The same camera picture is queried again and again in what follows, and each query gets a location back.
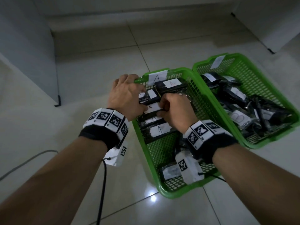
black cable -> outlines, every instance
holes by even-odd
[[[11,173],[13,173],[15,170],[19,169],[20,167],[24,166],[25,164],[27,164],[28,162],[30,162],[31,160],[33,160],[34,158],[38,157],[39,155],[42,155],[46,152],[56,152],[58,154],[58,151],[56,150],[46,150],[46,151],[42,151],[36,155],[34,155],[33,157],[31,157],[30,159],[26,160],[25,162],[23,162],[22,164],[16,166],[15,168],[11,169],[9,172],[7,172],[6,174],[2,175],[0,177],[0,181],[2,181],[4,178],[6,178],[8,175],[10,175]]]
[[[214,177],[214,178],[220,179],[220,180],[222,180],[222,181],[224,181],[224,182],[227,183],[227,181],[225,181],[223,178],[220,178],[220,177],[218,177],[218,176],[216,176],[216,175],[213,175],[213,174],[211,174],[211,173],[208,173],[208,172],[206,172],[206,173],[198,173],[198,175],[209,175],[209,176],[212,176],[212,177]]]
[[[103,201],[104,201],[104,193],[105,193],[105,185],[106,185],[106,163],[104,160],[111,160],[111,158],[104,158],[102,160],[103,162],[103,166],[104,166],[104,177],[103,177],[103,185],[102,185],[102,193],[101,193],[101,200],[100,200],[100,205],[99,205],[99,210],[98,210],[98,218],[97,218],[97,223],[96,225],[100,224],[100,220],[101,220],[101,214],[102,214],[102,207],[103,207]]]

wristband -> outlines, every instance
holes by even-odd
[[[211,120],[191,125],[183,137],[187,139],[193,157],[202,158],[205,163],[212,163],[212,157],[218,148],[238,143],[227,130]]]
[[[128,133],[128,127],[129,122],[124,115],[113,109],[100,108],[85,122],[79,136],[101,140],[109,151],[113,147],[120,148]]]

hand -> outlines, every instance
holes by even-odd
[[[157,116],[165,119],[170,126],[181,133],[185,133],[192,124],[198,121],[185,95],[166,93],[162,96],[159,106],[165,111],[159,111]]]
[[[146,92],[146,88],[144,85],[134,83],[138,77],[136,74],[120,76],[114,81],[108,98],[108,108],[120,112],[128,121],[148,110],[147,106],[139,104],[139,93]]]

gray cable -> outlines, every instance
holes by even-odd
[[[9,172],[7,172],[6,174],[4,174],[3,176],[0,177],[0,181],[2,181],[4,178],[6,178],[9,174],[13,173],[15,170],[19,169],[20,167],[24,166],[25,164],[27,164],[28,162],[30,162],[31,160],[33,160],[34,158],[38,157],[39,155],[42,155],[46,152],[56,152],[58,154],[58,151],[56,150],[46,150],[46,151],[42,151],[38,154],[36,154],[35,156],[31,157],[30,159],[26,160],[25,162],[23,162],[22,164],[16,166],[15,168],[11,169]]]

forearm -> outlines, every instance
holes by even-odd
[[[298,224],[300,178],[242,146],[219,148],[213,163],[261,224]]]
[[[70,224],[106,152],[102,141],[77,138],[0,205],[0,220]]]

